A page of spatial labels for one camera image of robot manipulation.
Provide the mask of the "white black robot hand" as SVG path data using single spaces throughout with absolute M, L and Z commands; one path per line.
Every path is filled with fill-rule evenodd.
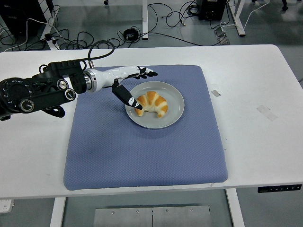
M 146 79 L 157 75 L 158 73 L 155 71 L 147 67 L 140 66 L 119 67 L 106 71 L 99 71 L 97 69 L 89 69 L 85 71 L 85 76 L 87 76 L 88 92 L 97 92 L 102 88 L 111 87 L 112 93 L 125 105 L 140 110 L 143 107 L 135 101 L 131 93 L 121 85 L 120 82 L 128 78 Z

